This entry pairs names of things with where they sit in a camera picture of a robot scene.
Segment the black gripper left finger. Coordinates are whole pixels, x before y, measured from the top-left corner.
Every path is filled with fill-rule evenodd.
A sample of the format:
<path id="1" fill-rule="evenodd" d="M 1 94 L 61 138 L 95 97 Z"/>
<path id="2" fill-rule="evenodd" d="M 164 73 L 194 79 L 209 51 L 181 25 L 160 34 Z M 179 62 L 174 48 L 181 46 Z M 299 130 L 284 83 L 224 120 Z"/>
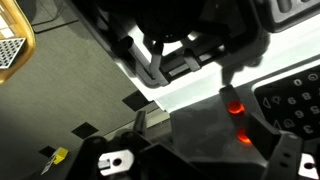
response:
<path id="1" fill-rule="evenodd" d="M 85 139 L 65 180 L 207 180 L 191 163 L 146 138 L 146 112 L 111 140 Z"/>

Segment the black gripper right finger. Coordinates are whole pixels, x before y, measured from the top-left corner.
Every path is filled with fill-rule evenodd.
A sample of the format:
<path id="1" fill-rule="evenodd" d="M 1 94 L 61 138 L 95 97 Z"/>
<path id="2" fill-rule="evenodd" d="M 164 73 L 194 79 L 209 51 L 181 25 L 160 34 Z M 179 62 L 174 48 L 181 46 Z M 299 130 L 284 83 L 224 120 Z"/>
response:
<path id="1" fill-rule="evenodd" d="M 278 130 L 257 113 L 248 118 L 248 138 L 267 161 L 261 180 L 320 180 L 320 142 Z"/>

